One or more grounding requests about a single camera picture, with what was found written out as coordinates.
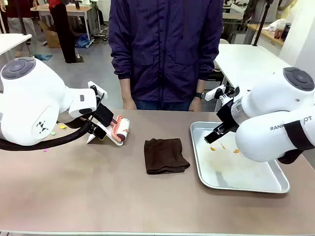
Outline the person left hand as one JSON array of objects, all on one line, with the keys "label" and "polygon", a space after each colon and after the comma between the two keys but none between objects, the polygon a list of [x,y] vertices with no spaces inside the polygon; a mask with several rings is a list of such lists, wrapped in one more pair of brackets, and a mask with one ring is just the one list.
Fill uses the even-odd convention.
[{"label": "person left hand", "polygon": [[190,112],[201,112],[201,98],[195,97],[190,105],[189,105]]}]

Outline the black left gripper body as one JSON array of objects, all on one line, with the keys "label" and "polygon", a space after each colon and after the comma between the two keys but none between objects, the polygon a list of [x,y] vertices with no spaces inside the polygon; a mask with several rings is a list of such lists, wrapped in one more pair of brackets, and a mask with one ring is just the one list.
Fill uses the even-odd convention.
[{"label": "black left gripper body", "polygon": [[100,103],[95,111],[94,117],[105,127],[108,127],[113,121],[114,114],[102,103]]}]

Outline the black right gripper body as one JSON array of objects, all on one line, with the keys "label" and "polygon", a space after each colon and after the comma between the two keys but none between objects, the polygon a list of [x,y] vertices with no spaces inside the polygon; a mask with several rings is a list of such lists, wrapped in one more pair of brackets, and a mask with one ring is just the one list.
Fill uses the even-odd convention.
[{"label": "black right gripper body", "polygon": [[239,127],[239,124],[234,120],[232,116],[231,113],[232,105],[233,99],[227,102],[219,109],[219,111],[217,112],[217,116],[222,122],[224,122],[228,131],[236,132]]}]

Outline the person right hand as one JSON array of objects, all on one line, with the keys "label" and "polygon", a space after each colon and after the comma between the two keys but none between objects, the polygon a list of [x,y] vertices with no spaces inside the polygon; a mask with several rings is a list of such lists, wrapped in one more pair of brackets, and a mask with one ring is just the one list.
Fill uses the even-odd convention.
[{"label": "person right hand", "polygon": [[131,96],[123,98],[123,109],[125,109],[125,110],[136,110],[137,109],[136,104],[135,104],[135,102]]}]

